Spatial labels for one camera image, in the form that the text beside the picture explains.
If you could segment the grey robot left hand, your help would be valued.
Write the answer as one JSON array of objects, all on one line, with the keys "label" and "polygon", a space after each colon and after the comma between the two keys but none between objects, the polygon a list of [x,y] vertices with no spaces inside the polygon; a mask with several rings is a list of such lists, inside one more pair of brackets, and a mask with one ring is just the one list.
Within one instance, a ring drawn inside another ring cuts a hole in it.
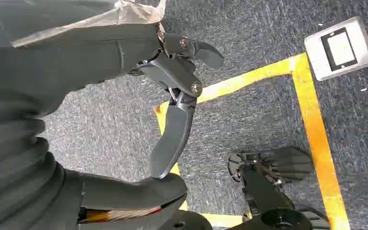
[{"label": "grey robot left hand", "polygon": [[[170,222],[187,195],[170,169],[202,91],[192,59],[223,63],[213,46],[165,34],[157,24],[78,29],[70,38],[0,48],[0,230],[157,230]],[[151,177],[126,183],[64,169],[39,136],[41,117],[68,93],[125,74],[172,88]]]}]

